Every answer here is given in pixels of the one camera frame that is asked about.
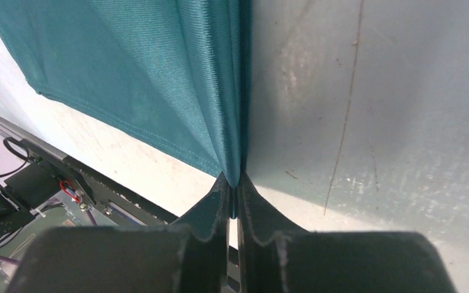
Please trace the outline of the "teal cloth napkin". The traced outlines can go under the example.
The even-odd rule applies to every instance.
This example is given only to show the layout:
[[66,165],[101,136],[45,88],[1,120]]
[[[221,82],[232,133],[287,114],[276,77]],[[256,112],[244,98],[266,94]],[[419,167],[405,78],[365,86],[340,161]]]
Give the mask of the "teal cloth napkin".
[[0,1],[27,83],[237,187],[245,170],[250,1]]

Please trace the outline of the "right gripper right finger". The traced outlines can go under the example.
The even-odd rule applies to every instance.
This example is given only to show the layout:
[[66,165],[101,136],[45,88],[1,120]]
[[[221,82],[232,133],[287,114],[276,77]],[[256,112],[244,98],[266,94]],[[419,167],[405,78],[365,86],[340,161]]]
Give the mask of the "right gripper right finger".
[[246,174],[236,189],[242,292],[455,292],[436,248],[405,231],[311,232]]

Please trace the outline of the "aluminium frame rail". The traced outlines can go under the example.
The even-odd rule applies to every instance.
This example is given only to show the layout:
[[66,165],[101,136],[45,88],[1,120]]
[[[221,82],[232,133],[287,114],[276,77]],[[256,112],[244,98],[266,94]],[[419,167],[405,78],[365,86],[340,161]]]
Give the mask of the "aluminium frame rail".
[[58,161],[63,161],[68,155],[53,147],[52,145],[44,142],[28,131],[20,128],[17,125],[9,122],[8,120],[0,117],[0,134],[3,137],[13,137],[19,141],[24,140],[25,145],[32,148],[33,153],[37,154],[48,154],[49,156],[57,159]]

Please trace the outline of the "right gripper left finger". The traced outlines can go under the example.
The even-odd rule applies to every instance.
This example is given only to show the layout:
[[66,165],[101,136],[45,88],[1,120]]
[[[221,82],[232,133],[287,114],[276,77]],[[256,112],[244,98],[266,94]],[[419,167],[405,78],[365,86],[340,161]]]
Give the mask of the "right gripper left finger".
[[8,292],[220,292],[227,282],[230,186],[168,225],[62,226],[29,246]]

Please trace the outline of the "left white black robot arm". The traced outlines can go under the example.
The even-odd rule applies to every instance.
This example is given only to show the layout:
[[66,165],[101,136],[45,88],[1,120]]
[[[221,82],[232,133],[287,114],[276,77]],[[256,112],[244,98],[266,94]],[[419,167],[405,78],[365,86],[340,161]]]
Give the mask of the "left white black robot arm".
[[32,222],[33,210],[60,192],[58,180],[37,164],[28,165],[4,183],[0,184],[0,239]]

